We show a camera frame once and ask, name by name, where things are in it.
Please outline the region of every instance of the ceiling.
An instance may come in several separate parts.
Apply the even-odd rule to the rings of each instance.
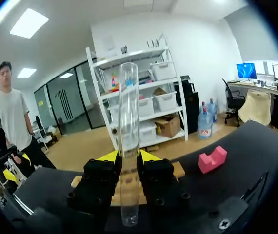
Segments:
[[[219,20],[247,4],[246,0],[178,0],[173,13]]]
[[[91,24],[150,11],[218,20],[245,6],[243,0],[224,0],[227,4],[224,7],[220,4],[217,8],[212,6],[214,1],[22,0],[0,24],[0,63],[12,63],[14,88],[36,90],[48,80],[87,60],[85,47],[93,48]],[[27,8],[43,14],[49,21],[30,39],[9,34]],[[30,78],[17,78],[22,68],[36,68],[37,71]]]

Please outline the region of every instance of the office chair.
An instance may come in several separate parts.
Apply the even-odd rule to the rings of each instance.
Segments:
[[[233,112],[226,112],[227,117],[225,118],[225,124],[227,124],[227,120],[230,118],[236,118],[237,119],[237,123],[238,123],[238,110],[244,105],[245,103],[245,97],[244,96],[240,96],[240,91],[239,90],[235,90],[235,91],[231,91],[228,83],[222,79],[223,82],[226,84],[226,90],[228,93],[228,97],[227,97],[227,104],[228,104],[228,108],[233,110]],[[237,96],[232,96],[232,93],[238,93]]]

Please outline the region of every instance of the ceiling light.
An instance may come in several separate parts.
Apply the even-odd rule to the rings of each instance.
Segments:
[[[0,23],[21,0],[7,0],[0,7]]]
[[[13,26],[10,34],[31,38],[48,20],[46,16],[28,8]]]
[[[71,77],[73,74],[72,73],[65,73],[64,75],[60,76],[61,79],[66,79]]]
[[[18,78],[29,78],[36,72],[37,69],[34,68],[23,68],[22,71],[18,74]]]

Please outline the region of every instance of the pink foam block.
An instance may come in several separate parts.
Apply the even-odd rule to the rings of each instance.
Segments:
[[[225,151],[221,146],[217,146],[211,155],[199,155],[198,166],[205,174],[223,164],[226,160],[226,157],[227,151]]]

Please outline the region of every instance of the white shelving unit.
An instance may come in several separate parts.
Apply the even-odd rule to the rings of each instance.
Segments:
[[[170,47],[168,45],[168,40],[166,39],[164,34],[161,34],[160,38],[158,39],[159,44],[163,43],[165,46],[159,46],[154,48],[147,48],[145,50],[139,50],[135,52],[130,52],[118,56],[114,56],[111,58],[108,58],[106,60],[98,61],[96,63],[92,62],[92,53],[90,51],[89,47],[86,47],[86,53],[87,58],[89,61],[89,68],[91,71],[92,80],[95,86],[99,106],[101,109],[101,113],[103,115],[103,119],[105,122],[105,125],[107,127],[108,133],[110,135],[111,141],[113,143],[114,148],[118,149],[118,144],[116,140],[116,136],[112,133],[112,129],[117,127],[117,123],[111,123],[108,118],[107,110],[104,104],[106,105],[113,105],[111,102],[115,99],[117,100],[119,93],[118,92],[112,92],[112,93],[100,93],[99,85],[102,86],[103,90],[106,91],[110,84],[107,85],[108,77],[110,77],[111,73],[113,71],[116,71],[119,69],[119,66],[125,62],[134,62],[137,65],[140,64],[141,67],[144,67],[143,70],[147,70],[150,66],[150,63],[155,63],[154,60],[158,60],[160,62],[167,61],[167,62],[173,62],[176,77],[170,78],[170,79],[164,79],[164,80],[158,80],[147,84],[139,85],[139,90],[151,90],[151,88],[157,88],[160,86],[168,85],[171,89],[173,88],[173,83],[177,82],[179,86],[180,91],[180,98],[182,106],[178,106],[175,109],[168,110],[168,111],[160,111],[160,110],[154,110],[154,113],[152,115],[143,116],[140,117],[140,121],[145,121],[149,119],[158,118],[161,116],[165,116],[168,114],[173,113],[179,113],[180,117],[182,119],[184,129],[181,129],[174,137],[168,138],[157,135],[156,139],[154,141],[150,142],[141,142],[140,147],[146,147],[150,145],[155,145],[159,143],[163,143],[169,140],[173,140],[179,137],[184,137],[185,140],[188,140],[188,123],[187,123],[187,116],[186,116],[186,107],[185,107],[185,100],[184,100],[184,93],[182,88],[182,83],[180,77],[177,75],[177,70],[175,67],[175,59],[170,51]]]

